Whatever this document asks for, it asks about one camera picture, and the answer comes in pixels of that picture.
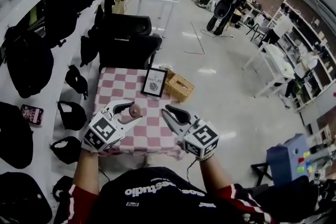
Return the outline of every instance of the smartphone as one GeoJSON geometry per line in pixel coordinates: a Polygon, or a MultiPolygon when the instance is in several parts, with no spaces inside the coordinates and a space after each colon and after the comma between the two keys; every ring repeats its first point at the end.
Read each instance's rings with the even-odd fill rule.
{"type": "Polygon", "coordinates": [[[21,114],[29,123],[33,123],[36,125],[41,125],[41,121],[43,118],[43,109],[35,108],[30,105],[23,104],[21,106],[21,114]]]}

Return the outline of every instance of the wooden crate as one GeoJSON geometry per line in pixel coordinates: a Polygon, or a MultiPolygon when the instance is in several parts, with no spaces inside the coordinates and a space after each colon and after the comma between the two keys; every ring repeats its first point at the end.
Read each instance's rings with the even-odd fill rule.
{"type": "Polygon", "coordinates": [[[182,78],[180,75],[175,74],[172,70],[167,73],[167,78],[164,84],[164,90],[171,96],[184,102],[185,99],[192,93],[194,86],[182,78]]]}

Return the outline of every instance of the framed sign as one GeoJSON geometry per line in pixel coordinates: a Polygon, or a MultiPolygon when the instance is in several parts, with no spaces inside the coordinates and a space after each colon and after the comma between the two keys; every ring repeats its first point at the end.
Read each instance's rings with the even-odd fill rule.
{"type": "Polygon", "coordinates": [[[149,68],[141,92],[144,94],[161,97],[166,77],[166,70],[149,68]]]}

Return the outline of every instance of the brown ball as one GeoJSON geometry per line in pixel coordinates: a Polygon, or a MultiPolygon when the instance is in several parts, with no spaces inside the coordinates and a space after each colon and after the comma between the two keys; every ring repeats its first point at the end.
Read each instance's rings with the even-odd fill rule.
{"type": "Polygon", "coordinates": [[[138,104],[132,104],[129,108],[129,112],[133,118],[142,116],[142,109],[138,104]]]}

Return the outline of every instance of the black picture frame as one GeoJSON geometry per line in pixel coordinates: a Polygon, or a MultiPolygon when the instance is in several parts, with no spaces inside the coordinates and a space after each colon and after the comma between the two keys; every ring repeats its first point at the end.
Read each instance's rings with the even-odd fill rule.
{"type": "Polygon", "coordinates": [[[146,77],[145,77],[145,82],[142,86],[142,90],[141,90],[141,93],[142,94],[147,94],[147,95],[151,95],[151,96],[155,96],[155,97],[161,97],[162,96],[162,93],[163,93],[163,89],[164,89],[164,84],[166,82],[166,78],[167,78],[167,73],[168,71],[167,70],[162,70],[162,69],[157,69],[157,68],[149,68],[147,70],[147,74],[146,74],[146,77]],[[154,94],[152,92],[145,92],[145,87],[146,87],[146,83],[148,83],[148,75],[150,73],[150,71],[153,70],[153,71],[157,71],[157,72],[161,72],[161,73],[164,73],[164,76],[163,76],[163,80],[162,80],[162,87],[160,89],[160,93],[159,94],[154,94]]]}

